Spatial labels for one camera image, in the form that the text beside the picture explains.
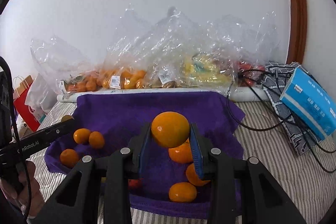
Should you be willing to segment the left hand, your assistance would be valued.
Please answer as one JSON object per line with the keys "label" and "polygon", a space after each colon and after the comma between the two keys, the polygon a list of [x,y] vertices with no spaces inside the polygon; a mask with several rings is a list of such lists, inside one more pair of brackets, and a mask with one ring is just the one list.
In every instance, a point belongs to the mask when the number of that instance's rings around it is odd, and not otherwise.
{"label": "left hand", "polygon": [[[36,178],[34,178],[36,170],[35,164],[32,161],[26,161],[26,164],[31,185],[31,206],[29,211],[29,218],[33,219],[41,211],[41,208],[45,204],[45,201],[40,190],[40,185],[37,182]],[[14,206],[20,204],[19,210],[24,214],[29,201],[29,190],[27,186],[25,172],[20,172],[18,179],[24,186],[20,194],[17,194],[16,190],[12,187],[12,185],[4,179],[1,179],[1,190],[5,195],[6,199],[10,201]]]}

